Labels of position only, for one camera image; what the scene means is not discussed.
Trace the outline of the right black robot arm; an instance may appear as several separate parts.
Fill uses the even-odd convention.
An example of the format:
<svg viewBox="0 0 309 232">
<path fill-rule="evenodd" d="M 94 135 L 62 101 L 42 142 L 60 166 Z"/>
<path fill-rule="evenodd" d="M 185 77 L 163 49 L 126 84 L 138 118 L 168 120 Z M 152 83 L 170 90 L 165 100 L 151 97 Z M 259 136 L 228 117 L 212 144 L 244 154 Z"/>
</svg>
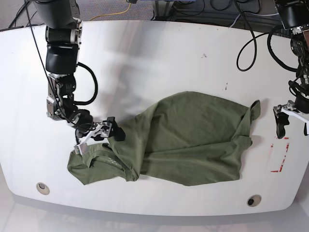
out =
<svg viewBox="0 0 309 232">
<path fill-rule="evenodd" d="M 114 117 L 95 121 L 88 110 L 79 108 L 96 99 L 98 81 L 88 66 L 78 62 L 82 34 L 78 4 L 74 0 L 35 0 L 33 4 L 46 25 L 47 54 L 42 66 L 48 81 L 47 116 L 55 121 L 65 120 L 75 129 L 74 149 L 77 154 L 87 152 L 90 138 L 102 141 L 112 137 L 124 141 L 125 132 Z M 77 67 L 86 69 L 94 81 L 94 94 L 87 101 L 74 99 Z"/>
</svg>

